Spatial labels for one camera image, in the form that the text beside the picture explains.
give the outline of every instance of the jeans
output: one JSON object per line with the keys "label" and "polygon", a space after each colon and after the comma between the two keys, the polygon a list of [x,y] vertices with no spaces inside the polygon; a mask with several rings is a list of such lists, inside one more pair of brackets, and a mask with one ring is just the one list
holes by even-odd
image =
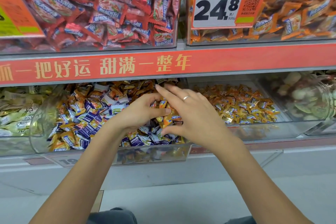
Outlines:
{"label": "jeans", "polygon": [[[137,219],[129,210],[109,210],[91,213],[86,224],[137,224]],[[229,220],[226,224],[256,224],[252,216]]]}

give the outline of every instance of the person's left hand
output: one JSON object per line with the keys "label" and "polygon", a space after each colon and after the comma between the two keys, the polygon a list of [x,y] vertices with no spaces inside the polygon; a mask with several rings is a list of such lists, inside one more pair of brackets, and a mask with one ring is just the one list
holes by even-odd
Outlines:
{"label": "person's left hand", "polygon": [[119,126],[125,132],[133,132],[145,125],[150,119],[166,116],[171,113],[169,108],[151,108],[155,100],[160,101],[159,93],[144,94],[132,104],[109,120],[109,123]]}

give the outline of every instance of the white floor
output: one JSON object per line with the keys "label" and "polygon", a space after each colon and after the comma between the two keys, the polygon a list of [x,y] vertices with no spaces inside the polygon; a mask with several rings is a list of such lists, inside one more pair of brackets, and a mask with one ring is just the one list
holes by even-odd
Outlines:
{"label": "white floor", "polygon": [[[274,181],[315,224],[336,223],[336,175]],[[0,198],[0,222],[28,223],[46,198]],[[113,207],[131,210],[139,224],[223,224],[230,218],[249,215],[231,181],[105,190],[100,211]]]}

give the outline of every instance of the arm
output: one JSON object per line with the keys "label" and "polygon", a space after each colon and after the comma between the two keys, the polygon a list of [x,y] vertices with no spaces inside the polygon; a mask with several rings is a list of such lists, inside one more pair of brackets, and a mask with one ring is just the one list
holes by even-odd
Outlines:
{"label": "arm", "polygon": [[154,100],[160,95],[145,94],[106,122],[29,224],[85,223],[126,133],[171,112],[150,108]]}
{"label": "arm", "polygon": [[157,86],[157,91],[183,119],[182,126],[168,126],[161,134],[178,134],[212,151],[236,184],[258,224],[312,223],[268,177],[203,95],[171,85]]}

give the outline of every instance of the orange price tag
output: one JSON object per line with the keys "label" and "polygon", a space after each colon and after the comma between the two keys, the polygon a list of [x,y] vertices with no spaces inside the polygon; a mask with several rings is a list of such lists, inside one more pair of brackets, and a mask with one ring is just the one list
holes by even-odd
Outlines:
{"label": "orange price tag", "polygon": [[263,0],[195,0],[191,29],[249,28]]}
{"label": "orange price tag", "polygon": [[0,0],[0,39],[45,37],[22,0]]}

